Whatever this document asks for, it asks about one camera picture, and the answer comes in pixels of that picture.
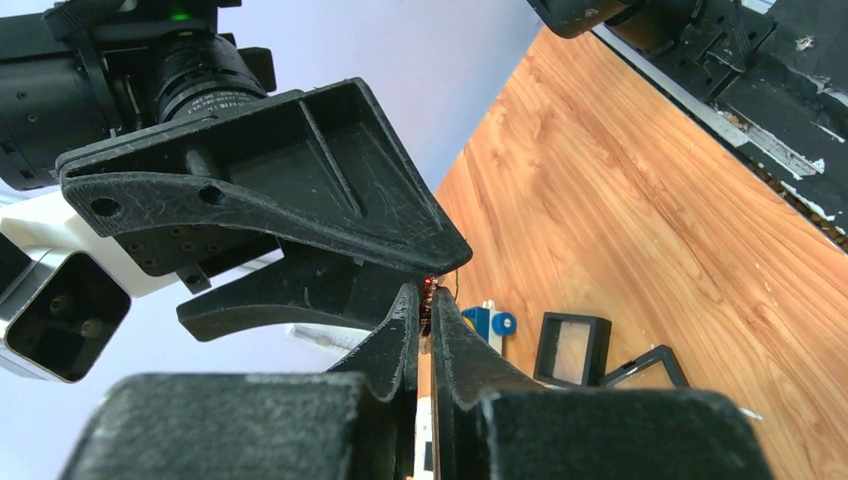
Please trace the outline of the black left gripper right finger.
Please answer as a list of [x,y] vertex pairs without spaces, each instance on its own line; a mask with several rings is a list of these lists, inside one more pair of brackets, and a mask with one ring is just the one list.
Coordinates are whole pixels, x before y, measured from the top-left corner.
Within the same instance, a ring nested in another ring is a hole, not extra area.
[[432,393],[439,479],[769,479],[756,435],[705,390],[548,388],[433,297]]

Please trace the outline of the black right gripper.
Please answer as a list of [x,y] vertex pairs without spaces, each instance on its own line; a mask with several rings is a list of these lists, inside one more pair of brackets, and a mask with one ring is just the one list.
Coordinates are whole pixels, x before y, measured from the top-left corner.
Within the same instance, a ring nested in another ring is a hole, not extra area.
[[222,8],[58,1],[3,18],[2,181],[59,176],[102,237],[211,225],[422,274],[466,264],[471,247],[368,85],[261,99],[277,87],[272,53],[220,32]]

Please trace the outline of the red leaf brooch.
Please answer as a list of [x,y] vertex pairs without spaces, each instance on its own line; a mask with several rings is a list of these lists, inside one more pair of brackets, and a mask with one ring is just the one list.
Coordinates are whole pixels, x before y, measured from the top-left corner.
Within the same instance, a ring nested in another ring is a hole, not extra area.
[[427,339],[431,331],[432,303],[436,290],[442,285],[443,276],[428,275],[421,287],[422,299],[419,306],[419,338]]

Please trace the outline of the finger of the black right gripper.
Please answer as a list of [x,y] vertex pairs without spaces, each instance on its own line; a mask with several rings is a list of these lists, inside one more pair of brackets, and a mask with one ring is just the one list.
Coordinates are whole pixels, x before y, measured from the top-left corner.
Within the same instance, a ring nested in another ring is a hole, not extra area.
[[284,257],[176,308],[181,325],[208,342],[284,323],[371,331],[407,283],[420,273],[396,270],[307,245],[286,242]]

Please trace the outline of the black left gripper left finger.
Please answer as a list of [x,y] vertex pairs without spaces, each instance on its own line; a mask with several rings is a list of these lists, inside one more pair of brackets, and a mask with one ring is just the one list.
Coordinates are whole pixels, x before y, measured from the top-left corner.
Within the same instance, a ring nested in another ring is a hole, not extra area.
[[313,374],[139,374],[84,427],[65,479],[404,479],[414,470],[419,293]]

